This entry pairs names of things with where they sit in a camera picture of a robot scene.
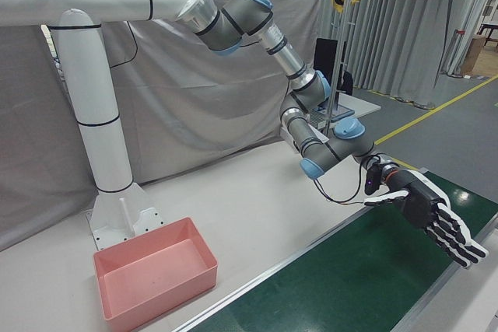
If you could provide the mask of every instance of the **cardboard box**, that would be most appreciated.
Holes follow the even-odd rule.
[[[468,48],[467,54],[465,55],[464,62],[460,67],[460,74],[466,75],[472,71],[474,68],[475,62],[479,57],[479,54],[484,47],[484,43],[486,42],[486,36],[484,35],[474,35],[472,37],[472,41],[470,42],[470,47]]]

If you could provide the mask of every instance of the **yellow floor line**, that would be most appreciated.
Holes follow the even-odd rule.
[[[405,163],[405,162],[401,161],[400,159],[395,159],[395,158],[394,158],[394,157],[392,157],[392,156],[389,156],[389,157],[391,157],[391,159],[392,159],[395,163],[397,163],[398,165],[404,166],[404,167],[405,167],[405,168],[407,168],[407,169],[411,169],[411,170],[418,170],[418,169],[419,169],[418,167],[414,167],[414,166],[410,165],[409,163]]]
[[[400,128],[397,128],[396,130],[394,131],[391,131],[389,134],[383,136],[382,138],[380,139],[377,139],[375,141],[375,144],[380,144],[380,143],[383,143],[385,142],[386,140],[392,138],[393,136],[399,134],[400,132],[403,132],[404,130],[406,130],[407,128],[410,128],[411,126],[415,125],[415,124],[418,124],[419,122],[425,120],[426,118],[436,114],[437,112],[439,112],[440,110],[450,106],[451,104],[459,101],[460,99],[463,99],[464,97],[466,97],[467,95],[470,95],[471,93],[473,93],[474,91],[477,91],[478,89],[480,89],[481,87],[484,87],[485,85],[487,85],[488,83],[494,81],[495,79],[498,79],[498,75],[495,75],[494,77],[488,79],[487,81],[477,85],[476,87],[473,87],[471,88],[469,91],[466,91],[464,93],[462,93],[461,95],[458,95],[457,97],[447,101],[446,103],[444,104],[441,104],[439,105],[437,108],[434,108],[432,109],[430,112],[427,112],[425,113],[424,115],[416,118],[415,120],[411,121],[411,122],[408,122],[407,124],[405,124],[404,126],[401,126]]]

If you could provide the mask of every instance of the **white table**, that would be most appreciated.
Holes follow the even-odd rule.
[[[145,188],[168,222],[192,217],[219,272],[212,291],[144,330],[174,330],[362,208],[327,202],[299,161],[277,142]],[[349,157],[321,180],[342,199],[354,192],[357,177],[358,165]],[[106,331],[95,251],[81,213],[1,252],[2,330]]]

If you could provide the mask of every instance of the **robotic hand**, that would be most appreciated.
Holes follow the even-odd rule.
[[[436,245],[462,267],[477,264],[488,251],[471,238],[462,219],[451,210],[448,196],[418,171],[392,167],[382,177],[382,166],[374,163],[367,171],[366,193],[378,188],[379,180],[389,193],[369,197],[365,205],[393,202],[403,216],[417,229],[422,229]]]

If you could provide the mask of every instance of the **black cable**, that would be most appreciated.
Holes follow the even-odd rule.
[[[330,202],[335,202],[336,204],[341,204],[341,205],[353,205],[353,204],[362,204],[363,202],[362,201],[356,201],[356,202],[350,202],[353,198],[355,198],[358,193],[359,193],[359,189],[361,188],[361,180],[362,180],[362,177],[361,177],[361,168],[363,167],[363,164],[364,163],[368,163],[371,159],[377,157],[377,159],[379,160],[379,162],[381,161],[381,158],[379,155],[382,155],[383,153],[376,153],[375,155],[369,155],[367,157],[365,157],[364,159],[361,160],[361,162],[359,163],[359,168],[358,168],[358,187],[356,188],[356,191],[354,193],[353,196],[351,196],[350,198],[346,199],[346,200],[342,200],[342,201],[339,201],[339,200],[334,200],[332,197],[330,197],[324,190],[323,186],[321,185],[321,183],[318,181],[318,180],[314,180],[313,183],[314,183],[314,186],[318,189],[318,192],[320,192],[320,194],[325,197],[328,201]]]
[[[283,100],[286,99],[286,96],[289,93],[289,89],[290,89],[290,79],[287,79],[287,89],[286,89],[286,93],[283,96],[282,103],[283,103]]]
[[[133,33],[132,26],[130,25],[130,22],[128,22],[128,21],[126,23],[128,24],[128,28],[130,29],[130,33],[132,33],[133,43],[135,43],[135,53],[133,54],[133,57],[130,58],[129,60],[120,62],[119,64],[116,64],[116,65],[112,65],[109,67],[109,69],[116,68],[117,66],[121,66],[121,65],[127,64],[129,62],[132,62],[133,60],[135,60],[135,58],[137,57],[137,53],[139,52],[139,44],[137,43],[137,40],[135,39],[135,33]]]
[[[252,46],[253,44],[257,44],[257,43],[259,43],[259,40],[256,40],[255,42],[252,42],[252,43],[249,43],[249,44],[245,44],[244,46],[240,46],[239,48],[249,47],[249,46]]]

